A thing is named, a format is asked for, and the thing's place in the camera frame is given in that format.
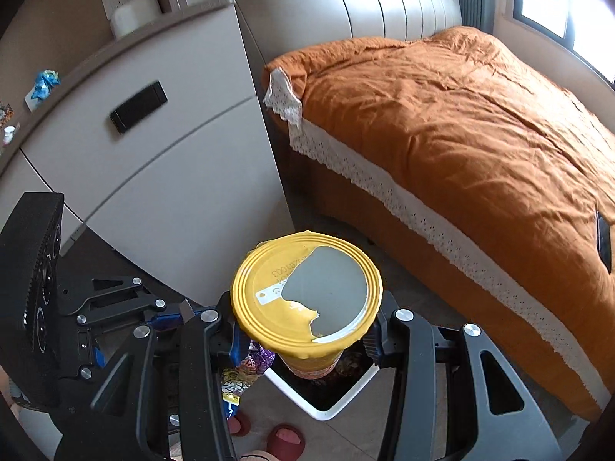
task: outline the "tufted headboard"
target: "tufted headboard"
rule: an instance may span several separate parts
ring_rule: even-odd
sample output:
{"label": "tufted headboard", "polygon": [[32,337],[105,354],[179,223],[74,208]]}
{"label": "tufted headboard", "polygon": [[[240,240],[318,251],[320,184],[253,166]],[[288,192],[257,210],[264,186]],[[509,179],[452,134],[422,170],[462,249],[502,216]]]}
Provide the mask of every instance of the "tufted headboard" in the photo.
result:
{"label": "tufted headboard", "polygon": [[353,36],[414,40],[461,24],[459,0],[236,1],[253,69],[257,58],[262,67],[283,53],[326,41]]}

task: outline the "cabinet door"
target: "cabinet door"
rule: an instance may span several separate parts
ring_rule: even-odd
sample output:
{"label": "cabinet door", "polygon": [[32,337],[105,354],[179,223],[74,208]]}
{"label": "cabinet door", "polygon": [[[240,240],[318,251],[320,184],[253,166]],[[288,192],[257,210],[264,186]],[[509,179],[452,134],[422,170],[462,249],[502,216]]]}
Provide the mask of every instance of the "cabinet door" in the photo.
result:
{"label": "cabinet door", "polygon": [[[21,150],[18,150],[0,179],[0,229],[8,220],[10,213],[24,192],[51,192],[35,169],[28,163]],[[71,210],[64,206],[62,212],[62,236],[64,246],[70,236],[81,226]]]}
{"label": "cabinet door", "polygon": [[248,251],[293,232],[258,100],[165,152],[87,225],[162,283],[215,304]]}
{"label": "cabinet door", "polygon": [[[168,102],[120,135],[109,115],[160,81]],[[123,183],[198,126],[254,96],[234,7],[153,36],[94,73],[23,145],[84,220]]]}

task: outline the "tiled floor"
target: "tiled floor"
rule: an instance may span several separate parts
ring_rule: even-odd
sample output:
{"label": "tiled floor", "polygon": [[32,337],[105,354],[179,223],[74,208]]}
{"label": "tiled floor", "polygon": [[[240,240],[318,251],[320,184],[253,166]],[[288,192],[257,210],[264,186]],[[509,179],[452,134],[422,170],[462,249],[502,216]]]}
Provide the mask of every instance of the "tiled floor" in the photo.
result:
{"label": "tiled floor", "polygon": [[[393,292],[401,306],[420,313],[432,324],[459,328],[465,319],[437,295],[429,291],[379,247],[371,244],[353,228],[333,219],[319,216],[297,196],[288,196],[293,221],[298,231],[311,230],[336,235],[361,247],[381,271],[384,287]],[[112,275],[142,275],[144,282],[166,295],[165,286],[139,272],[134,265],[121,259],[93,233],[87,232],[62,260],[60,268],[73,271]],[[379,371],[361,393],[334,419],[319,422],[310,418],[267,378],[261,378],[242,398],[241,408],[251,417],[253,430],[236,439],[238,454],[265,446],[266,436],[273,426],[287,422],[298,426],[305,434],[307,448],[301,461],[370,461],[376,459],[386,422],[394,373]],[[562,403],[522,374],[524,381],[545,413],[557,437],[561,437],[574,419]],[[439,379],[439,417],[436,428],[434,458],[443,456],[446,435],[446,388]]]}

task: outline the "red slipper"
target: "red slipper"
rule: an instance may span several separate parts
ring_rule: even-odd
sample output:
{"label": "red slipper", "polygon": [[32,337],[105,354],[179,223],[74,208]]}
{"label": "red slipper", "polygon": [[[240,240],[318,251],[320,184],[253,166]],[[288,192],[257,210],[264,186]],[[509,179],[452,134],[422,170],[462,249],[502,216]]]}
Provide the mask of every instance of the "red slipper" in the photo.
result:
{"label": "red slipper", "polygon": [[[296,434],[299,443],[293,442],[291,438],[278,436],[281,429],[288,429]],[[267,452],[276,456],[280,461],[297,461],[306,448],[306,441],[303,434],[291,425],[278,425],[271,430],[267,437]]]}
{"label": "red slipper", "polygon": [[235,413],[235,416],[233,416],[232,418],[228,419],[227,421],[231,421],[231,420],[233,420],[233,418],[235,418],[238,421],[239,429],[235,433],[233,433],[232,429],[229,427],[229,431],[231,432],[231,436],[233,436],[233,437],[245,437],[248,433],[250,433],[250,430],[252,428],[252,425],[250,423],[250,418],[248,418],[241,411],[237,411]]}

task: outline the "snack wrapper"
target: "snack wrapper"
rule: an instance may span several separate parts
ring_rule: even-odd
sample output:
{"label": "snack wrapper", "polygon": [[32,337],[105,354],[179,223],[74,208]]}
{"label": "snack wrapper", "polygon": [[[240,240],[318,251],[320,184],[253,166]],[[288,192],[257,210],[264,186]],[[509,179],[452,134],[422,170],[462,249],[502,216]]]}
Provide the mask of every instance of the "snack wrapper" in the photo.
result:
{"label": "snack wrapper", "polygon": [[11,109],[10,104],[3,106],[0,102],[0,128],[7,126],[12,117],[13,110]]}
{"label": "snack wrapper", "polygon": [[44,101],[56,85],[60,84],[58,73],[50,69],[45,69],[39,72],[35,79],[35,89],[30,95],[32,100],[37,99],[38,102]]}
{"label": "snack wrapper", "polygon": [[275,358],[274,352],[251,340],[248,355],[241,364],[222,371],[222,398],[226,407],[226,419],[235,416],[242,394],[271,367]]}

